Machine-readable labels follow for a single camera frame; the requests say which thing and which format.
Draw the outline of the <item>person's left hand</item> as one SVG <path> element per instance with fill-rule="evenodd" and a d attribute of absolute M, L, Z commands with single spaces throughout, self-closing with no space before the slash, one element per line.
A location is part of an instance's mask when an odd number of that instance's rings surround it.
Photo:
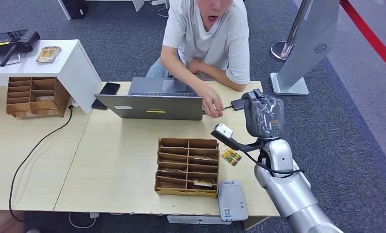
<path fill-rule="evenodd" d="M 198 74 L 199 72 L 202 72 L 203 67 L 205 67 L 205 63 L 197 60 L 197 59 L 192 59 L 188 63 L 188 70 L 193 73 L 193 74 Z"/>

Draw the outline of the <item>person's right hand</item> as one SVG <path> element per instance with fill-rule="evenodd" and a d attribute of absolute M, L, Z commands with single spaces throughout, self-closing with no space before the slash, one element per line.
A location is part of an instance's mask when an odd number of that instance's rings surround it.
<path fill-rule="evenodd" d="M 201 91 L 203 108 L 207 115 L 213 118 L 223 116 L 224 106 L 221 102 L 220 96 L 210 86 L 206 85 Z"/>

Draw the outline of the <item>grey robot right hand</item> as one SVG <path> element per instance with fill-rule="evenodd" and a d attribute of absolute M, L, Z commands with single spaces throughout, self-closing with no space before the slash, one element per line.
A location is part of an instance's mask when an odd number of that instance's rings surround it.
<path fill-rule="evenodd" d="M 247 132 L 260 139 L 275 139 L 282 135 L 285 122 L 284 102 L 276 97 L 264 94 L 260 89 L 246 92 L 244 113 Z"/>

